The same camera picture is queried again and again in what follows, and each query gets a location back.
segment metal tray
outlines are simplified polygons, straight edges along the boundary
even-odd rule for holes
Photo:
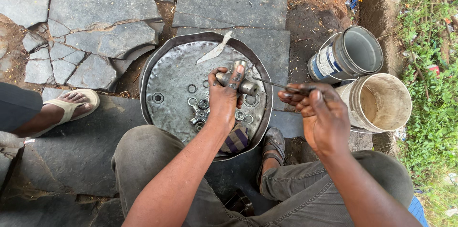
[[[244,103],[240,109],[255,119],[252,124],[242,122],[248,129],[251,142],[238,154],[218,153],[214,161],[229,160],[255,148],[266,132],[272,112],[272,86],[251,78],[270,80],[269,75],[256,54],[243,42],[231,38],[218,57],[196,65],[196,61],[220,44],[223,37],[215,32],[202,32],[168,40],[148,58],[140,80],[141,110],[146,122],[169,131],[187,144],[196,136],[189,122],[193,116],[188,99],[207,98],[209,89],[204,87],[203,81],[207,80],[211,69],[219,66],[230,68],[235,59],[249,61],[245,76],[260,86],[257,105]],[[196,85],[195,93],[188,92],[190,84]],[[153,101],[157,93],[163,97],[160,103]]]

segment metal pick tool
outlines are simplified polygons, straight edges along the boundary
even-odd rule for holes
[[[286,91],[296,92],[296,93],[298,93],[300,95],[304,95],[304,96],[309,96],[311,91],[317,89],[316,87],[309,87],[309,89],[295,89],[295,88],[292,88],[292,87],[287,87],[287,86],[283,86],[283,85],[280,85],[280,84],[277,84],[277,83],[269,82],[269,81],[261,79],[261,78],[256,78],[256,77],[252,77],[252,78],[254,78],[256,80],[259,80],[261,82],[267,83],[267,84],[271,84],[273,86],[284,88]],[[325,99],[327,99],[327,100],[334,100],[334,98],[332,96],[329,96],[329,95],[323,94],[323,97]]]

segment beige flip-flop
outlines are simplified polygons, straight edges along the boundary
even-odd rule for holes
[[[58,124],[52,125],[49,128],[47,128],[47,129],[45,129],[45,130],[43,130],[43,131],[31,136],[31,137],[39,137],[39,136],[45,134],[46,132],[48,132],[49,130],[51,130],[52,128],[54,128],[55,126],[57,126],[57,125],[64,124],[67,121],[75,121],[77,119],[81,119],[81,118],[83,118],[85,116],[88,116],[89,114],[93,113],[95,111],[95,109],[97,109],[97,107],[100,104],[99,95],[97,95],[97,93],[95,93],[91,89],[76,89],[76,90],[72,90],[72,91],[68,92],[68,94],[72,94],[72,93],[81,93],[88,100],[83,102],[83,103],[78,103],[78,104],[73,104],[73,103],[69,103],[69,102],[65,102],[65,101],[57,100],[57,99],[52,99],[52,100],[44,102],[43,103],[44,105],[52,104],[52,105],[55,105],[55,106],[58,106],[58,107],[61,107],[62,109],[64,109],[64,116],[62,117],[62,119],[60,120],[60,122]],[[75,109],[77,107],[80,107],[80,106],[85,105],[85,104],[92,104],[93,105],[92,109],[90,111],[88,111],[87,113],[79,115],[78,117],[70,120],[72,118],[73,112],[75,112]]]

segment flip-flop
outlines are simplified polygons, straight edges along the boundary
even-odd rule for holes
[[[60,120],[60,122],[58,124],[52,125],[49,128],[47,128],[47,129],[45,129],[45,130],[43,130],[41,132],[38,132],[37,134],[35,134],[35,135],[31,136],[31,137],[39,137],[39,136],[45,134],[46,132],[48,132],[49,130],[51,130],[52,128],[54,128],[55,126],[57,126],[57,125],[64,124],[64,123],[66,123],[68,121],[75,121],[77,119],[81,119],[81,118],[83,118],[85,116],[88,116],[89,114],[93,113],[95,111],[95,109],[97,109],[97,107],[100,104],[99,95],[97,95],[97,93],[95,93],[91,89],[76,89],[76,90],[72,90],[72,91],[70,91],[68,93],[69,94],[81,93],[88,100],[85,101],[85,102],[82,102],[82,103],[77,103],[77,104],[73,104],[73,103],[69,103],[69,102],[65,102],[65,101],[57,100],[57,99],[52,99],[52,100],[44,102],[43,103],[44,105],[52,104],[52,105],[55,105],[57,107],[61,107],[62,109],[64,109],[64,115],[62,116],[62,119]],[[85,104],[92,104],[93,105],[92,109],[90,111],[88,111],[87,113],[81,114],[78,117],[76,117],[74,119],[71,119],[75,109],[77,107],[80,107],[80,106],[85,105]]]
[[[277,150],[280,156],[272,152],[266,153],[269,150]],[[264,136],[264,147],[262,148],[262,162],[259,167],[259,171],[256,175],[256,183],[260,185],[260,176],[262,172],[262,165],[267,158],[275,158],[280,166],[283,166],[283,161],[285,160],[285,139],[283,134],[276,127],[272,127],[267,130],[266,135]]]

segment fingernail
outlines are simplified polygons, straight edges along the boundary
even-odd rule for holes
[[[321,94],[321,91],[317,91],[317,100],[321,100],[323,98],[323,95]]]
[[[237,71],[237,73],[243,73],[243,72],[245,71],[245,67],[242,66],[242,65],[239,65],[239,66],[237,67],[237,70],[236,70],[236,71]]]

